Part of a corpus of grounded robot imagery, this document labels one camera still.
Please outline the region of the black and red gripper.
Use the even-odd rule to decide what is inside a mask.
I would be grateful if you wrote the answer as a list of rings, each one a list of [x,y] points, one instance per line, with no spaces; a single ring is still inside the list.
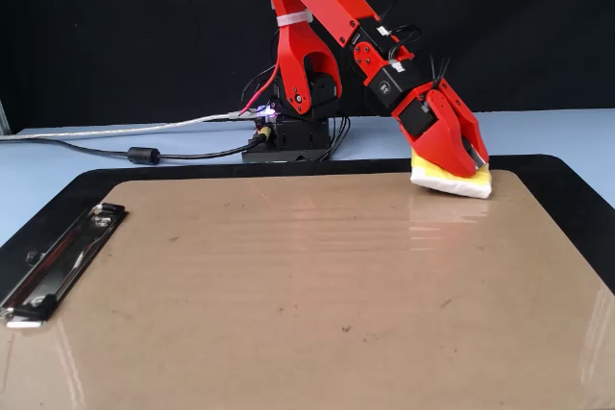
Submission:
[[[455,176],[469,178],[489,161],[477,117],[445,79],[393,86],[390,113],[416,154]]]

